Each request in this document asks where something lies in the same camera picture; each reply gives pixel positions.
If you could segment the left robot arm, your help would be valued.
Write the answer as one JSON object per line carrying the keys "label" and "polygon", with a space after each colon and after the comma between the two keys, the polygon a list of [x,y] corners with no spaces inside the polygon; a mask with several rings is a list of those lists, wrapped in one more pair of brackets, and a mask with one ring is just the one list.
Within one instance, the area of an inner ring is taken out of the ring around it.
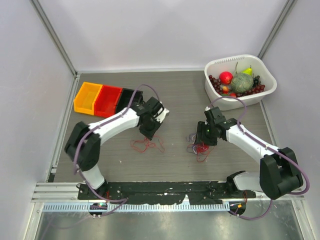
{"label": "left robot arm", "polygon": [[100,200],[108,191],[108,182],[98,167],[101,146],[114,136],[138,127],[139,132],[152,140],[170,111],[158,99],[144,103],[132,102],[115,115],[98,122],[78,122],[64,147],[75,170],[80,171],[89,187],[89,194]]}

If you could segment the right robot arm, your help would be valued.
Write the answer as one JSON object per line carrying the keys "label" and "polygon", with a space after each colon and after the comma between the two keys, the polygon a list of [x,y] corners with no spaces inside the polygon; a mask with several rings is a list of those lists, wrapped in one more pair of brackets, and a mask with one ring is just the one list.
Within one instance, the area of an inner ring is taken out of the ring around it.
{"label": "right robot arm", "polygon": [[303,186],[303,176],[292,149],[268,144],[235,118],[226,119],[218,107],[206,107],[204,115],[206,120],[197,123],[196,145],[215,147],[221,139],[259,163],[258,172],[241,170],[227,177],[225,190],[230,197],[236,198],[243,191],[255,191],[276,200]]}

